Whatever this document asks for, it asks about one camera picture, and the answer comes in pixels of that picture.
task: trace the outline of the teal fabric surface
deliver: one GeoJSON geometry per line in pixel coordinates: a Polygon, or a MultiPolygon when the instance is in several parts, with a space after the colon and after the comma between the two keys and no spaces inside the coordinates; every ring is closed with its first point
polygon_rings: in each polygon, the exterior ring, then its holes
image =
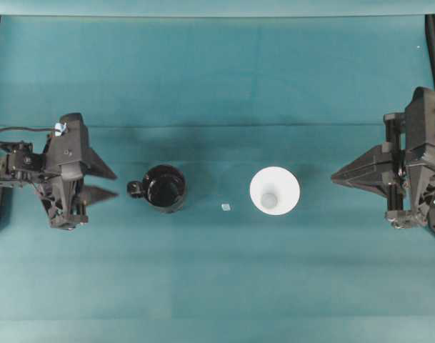
{"type": "Polygon", "coordinates": [[[418,85],[422,16],[3,18],[0,127],[82,111],[119,176],[86,183],[120,195],[62,232],[7,194],[0,342],[435,342],[435,238],[329,181],[418,85]],[[189,183],[175,214],[125,195],[158,163],[189,183]],[[301,184],[285,216],[249,197],[269,165],[301,184]]]}
{"type": "Polygon", "coordinates": [[[435,13],[435,0],[0,0],[0,14],[28,16],[284,17],[435,13]]]}

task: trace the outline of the teal tablecloth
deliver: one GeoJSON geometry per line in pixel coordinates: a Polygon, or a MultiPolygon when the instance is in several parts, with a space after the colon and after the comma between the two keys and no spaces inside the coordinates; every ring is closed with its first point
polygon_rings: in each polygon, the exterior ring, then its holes
{"type": "Polygon", "coordinates": [[[0,342],[435,342],[435,238],[329,181],[418,85],[422,16],[4,17],[0,126],[81,111],[119,175],[88,183],[120,196],[62,232],[32,189],[8,194],[0,342]],[[189,182],[172,215],[124,193],[163,162],[189,182]],[[283,217],[249,198],[269,165],[301,183],[283,217]]]}

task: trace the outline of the black mug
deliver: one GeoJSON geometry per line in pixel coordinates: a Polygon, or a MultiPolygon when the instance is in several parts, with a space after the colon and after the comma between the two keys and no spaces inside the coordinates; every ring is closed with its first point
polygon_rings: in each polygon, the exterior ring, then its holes
{"type": "Polygon", "coordinates": [[[126,190],[130,197],[145,198],[160,212],[173,213],[184,205],[186,180],[177,168],[160,164],[150,169],[141,181],[129,182],[126,190]]]}

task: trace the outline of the screw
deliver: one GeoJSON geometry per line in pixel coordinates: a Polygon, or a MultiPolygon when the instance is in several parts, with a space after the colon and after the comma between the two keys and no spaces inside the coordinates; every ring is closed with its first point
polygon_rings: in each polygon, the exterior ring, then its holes
{"type": "Polygon", "coordinates": [[[32,163],[31,157],[30,156],[25,156],[24,157],[24,163],[26,165],[30,165],[32,163]]]}

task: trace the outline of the black cable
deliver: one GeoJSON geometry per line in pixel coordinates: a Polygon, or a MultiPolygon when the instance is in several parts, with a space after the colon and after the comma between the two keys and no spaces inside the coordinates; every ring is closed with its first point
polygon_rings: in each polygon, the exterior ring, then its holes
{"type": "Polygon", "coordinates": [[[31,131],[31,132],[61,132],[58,129],[32,129],[31,127],[23,127],[23,126],[9,126],[0,129],[0,133],[5,131],[31,131]]]}

